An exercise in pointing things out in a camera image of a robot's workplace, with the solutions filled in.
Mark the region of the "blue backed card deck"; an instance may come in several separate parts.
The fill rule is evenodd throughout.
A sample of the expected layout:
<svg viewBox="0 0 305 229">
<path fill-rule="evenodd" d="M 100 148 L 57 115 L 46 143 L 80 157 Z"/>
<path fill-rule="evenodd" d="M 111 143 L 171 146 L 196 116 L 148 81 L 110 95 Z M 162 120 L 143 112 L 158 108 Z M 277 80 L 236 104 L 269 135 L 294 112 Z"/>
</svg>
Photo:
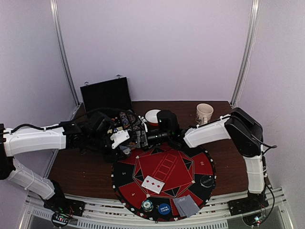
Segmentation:
<svg viewBox="0 0 305 229">
<path fill-rule="evenodd" d="M 119 146 L 119 148 L 125 155 L 129 155 L 131 153 L 131 148 L 128 146 Z"/>
</svg>

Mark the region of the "stack of poker chips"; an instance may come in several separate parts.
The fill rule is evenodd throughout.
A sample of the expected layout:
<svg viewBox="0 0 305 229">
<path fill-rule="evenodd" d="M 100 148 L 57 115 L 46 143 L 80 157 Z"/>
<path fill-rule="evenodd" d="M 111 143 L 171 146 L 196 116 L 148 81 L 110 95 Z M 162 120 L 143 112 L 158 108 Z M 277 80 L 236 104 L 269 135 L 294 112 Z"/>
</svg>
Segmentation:
<svg viewBox="0 0 305 229">
<path fill-rule="evenodd" d="M 144 212 L 151 212 L 153 210 L 153 203 L 146 199 L 142 202 L 141 207 Z"/>
</svg>

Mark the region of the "blue small blind button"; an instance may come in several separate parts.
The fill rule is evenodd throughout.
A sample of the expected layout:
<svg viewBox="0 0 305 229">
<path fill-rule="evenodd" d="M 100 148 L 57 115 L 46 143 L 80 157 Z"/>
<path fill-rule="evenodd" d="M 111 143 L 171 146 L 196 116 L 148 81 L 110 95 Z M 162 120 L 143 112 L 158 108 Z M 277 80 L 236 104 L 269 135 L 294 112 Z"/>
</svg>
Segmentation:
<svg viewBox="0 0 305 229">
<path fill-rule="evenodd" d="M 171 206 L 166 203 L 162 203 L 158 206 L 158 212 L 161 215 L 168 215 L 171 212 Z"/>
</svg>

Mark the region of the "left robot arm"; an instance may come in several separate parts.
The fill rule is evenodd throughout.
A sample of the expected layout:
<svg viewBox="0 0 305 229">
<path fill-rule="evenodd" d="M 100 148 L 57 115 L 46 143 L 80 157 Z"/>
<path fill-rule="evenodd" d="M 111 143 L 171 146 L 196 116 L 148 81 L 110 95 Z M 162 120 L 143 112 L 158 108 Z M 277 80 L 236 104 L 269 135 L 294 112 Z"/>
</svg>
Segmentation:
<svg viewBox="0 0 305 229">
<path fill-rule="evenodd" d="M 0 178 L 10 180 L 25 190 L 39 195 L 58 212 L 64 212 L 69 204 L 60 185 L 43 178 L 22 165 L 15 155 L 49 149 L 93 148 L 115 155 L 120 144 L 130 139 L 127 130 L 114 130 L 114 122 L 101 112 L 83 123 L 72 120 L 59 124 L 37 127 L 22 124 L 16 128 L 0 125 Z"/>
</svg>

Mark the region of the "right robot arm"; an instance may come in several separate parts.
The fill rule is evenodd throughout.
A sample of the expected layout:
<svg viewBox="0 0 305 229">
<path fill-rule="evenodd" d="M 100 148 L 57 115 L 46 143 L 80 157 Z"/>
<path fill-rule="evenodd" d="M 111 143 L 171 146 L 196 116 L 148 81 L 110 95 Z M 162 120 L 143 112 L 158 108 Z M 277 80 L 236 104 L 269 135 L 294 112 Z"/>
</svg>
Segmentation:
<svg viewBox="0 0 305 229">
<path fill-rule="evenodd" d="M 133 136 L 136 146 L 145 148 L 167 142 L 176 148 L 197 148 L 205 144 L 230 140 L 243 157 L 248 179 L 248 196 L 244 200 L 247 210 L 255 210 L 263 202 L 265 192 L 266 162 L 263 128 L 241 108 L 218 119 L 181 129 L 176 114 L 170 110 L 156 113 L 158 128 L 145 130 L 141 124 Z"/>
</svg>

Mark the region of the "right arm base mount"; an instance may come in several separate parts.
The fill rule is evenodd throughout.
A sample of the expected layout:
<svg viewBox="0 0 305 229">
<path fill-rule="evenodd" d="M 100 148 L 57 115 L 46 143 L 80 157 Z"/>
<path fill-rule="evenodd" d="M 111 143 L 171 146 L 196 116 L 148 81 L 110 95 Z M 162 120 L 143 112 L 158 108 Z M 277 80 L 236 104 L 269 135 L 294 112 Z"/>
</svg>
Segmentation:
<svg viewBox="0 0 305 229">
<path fill-rule="evenodd" d="M 230 200 L 228 207 L 231 216 L 242 215 L 243 222 L 247 226 L 259 226 L 266 217 L 266 207 L 269 206 L 267 200 L 260 202 L 257 199 L 241 198 Z"/>
</svg>

